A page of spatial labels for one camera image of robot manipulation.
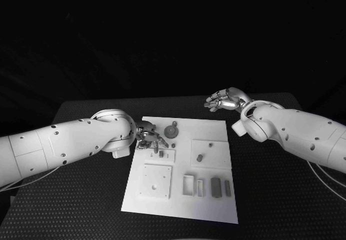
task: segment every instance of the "white cable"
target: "white cable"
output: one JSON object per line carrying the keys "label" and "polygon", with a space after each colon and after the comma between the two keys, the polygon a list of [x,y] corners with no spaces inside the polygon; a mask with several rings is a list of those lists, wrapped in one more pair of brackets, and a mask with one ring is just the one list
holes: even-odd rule
{"label": "white cable", "polygon": [[317,165],[319,169],[323,171],[323,173],[327,175],[327,177],[337,183],[340,184],[345,188],[346,188],[346,185],[343,183],[340,183],[327,173],[326,171],[323,170],[323,168],[320,167],[320,165]]}
{"label": "white cable", "polygon": [[23,184],[23,185],[20,185],[20,186],[14,186],[14,187],[10,187],[13,184],[16,184],[19,181],[16,181],[16,182],[13,182],[9,186],[6,186],[3,189],[0,189],[0,192],[1,191],[6,191],[6,190],[12,190],[12,189],[16,189],[16,188],[20,188],[20,187],[23,187],[23,186],[26,186],[26,185],[29,185],[29,184],[32,184],[32,183],[35,183],[36,181],[39,181],[42,178],[45,178],[56,169],[53,169],[45,176],[42,176],[39,179],[36,179],[35,181],[32,181],[32,182],[29,182],[29,183],[26,183],[26,184]]}
{"label": "white cable", "polygon": [[339,196],[339,198],[342,198],[342,200],[346,201],[346,198],[332,189],[332,187],[330,187],[330,186],[324,183],[324,181],[322,180],[322,178],[320,178],[320,176],[317,175],[316,170],[313,169],[313,166],[311,166],[311,164],[310,164],[309,161],[307,161],[307,163],[309,163],[309,166],[310,166],[310,168],[311,168],[311,171],[313,171],[316,177],[319,178],[319,180],[322,181],[322,183],[326,185],[326,187],[329,188],[329,190]]}

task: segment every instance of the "black backdrop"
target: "black backdrop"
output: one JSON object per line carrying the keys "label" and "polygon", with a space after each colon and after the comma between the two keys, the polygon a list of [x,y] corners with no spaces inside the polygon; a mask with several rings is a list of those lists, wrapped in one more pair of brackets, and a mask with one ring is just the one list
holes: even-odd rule
{"label": "black backdrop", "polygon": [[290,92],[307,112],[346,124],[346,18],[333,2],[1,10],[1,136],[49,125],[65,101],[229,87]]}

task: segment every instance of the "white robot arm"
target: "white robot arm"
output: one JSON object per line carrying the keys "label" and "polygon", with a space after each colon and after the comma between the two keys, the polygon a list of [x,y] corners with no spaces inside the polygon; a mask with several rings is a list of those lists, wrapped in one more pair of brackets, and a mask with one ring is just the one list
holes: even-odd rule
{"label": "white robot arm", "polygon": [[0,186],[92,156],[101,150],[112,157],[130,155],[154,145],[169,147],[147,121],[136,124],[118,109],[100,111],[91,118],[78,119],[20,134],[0,137]]}
{"label": "white robot arm", "polygon": [[304,160],[346,173],[346,126],[323,116],[284,109],[274,102],[252,100],[235,87],[218,91],[205,107],[236,110],[239,121],[232,129],[258,141],[274,140]]}

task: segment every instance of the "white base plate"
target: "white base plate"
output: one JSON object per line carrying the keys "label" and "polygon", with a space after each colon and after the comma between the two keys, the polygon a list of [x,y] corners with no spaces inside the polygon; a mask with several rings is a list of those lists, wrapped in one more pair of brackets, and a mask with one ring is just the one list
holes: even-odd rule
{"label": "white base plate", "polygon": [[[169,150],[174,150],[174,161],[160,162],[157,159],[150,162],[151,165],[172,166],[170,194],[169,198],[141,196],[143,168],[144,164],[149,164],[149,151],[153,150],[136,150],[121,211],[238,224],[232,169],[192,166],[192,140],[226,143],[226,122],[164,117],[143,117],[143,120],[156,125],[156,132],[169,143]],[[179,135],[169,139],[164,137],[164,128],[173,121],[177,122]],[[193,176],[193,196],[183,195],[185,175]],[[211,178],[221,178],[221,198],[212,197]],[[203,197],[198,197],[198,180],[203,181]],[[226,197],[225,180],[229,180],[231,197]]]}

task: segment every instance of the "table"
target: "table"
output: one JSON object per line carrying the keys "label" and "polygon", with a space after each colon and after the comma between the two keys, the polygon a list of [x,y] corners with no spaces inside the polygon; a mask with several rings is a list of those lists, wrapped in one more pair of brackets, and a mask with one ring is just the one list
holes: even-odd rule
{"label": "table", "polygon": [[[249,97],[301,109],[290,93]],[[111,153],[100,152],[20,188],[0,239],[345,239],[346,202],[323,186],[307,162],[275,141],[260,143],[248,134],[238,137],[231,126],[239,113],[223,109],[211,113],[205,99],[180,96],[68,101],[53,124],[89,118],[104,109],[124,110],[134,121],[143,116],[225,120],[239,224],[121,212],[133,144],[130,156],[114,159]],[[346,190],[326,181],[346,196]]]}

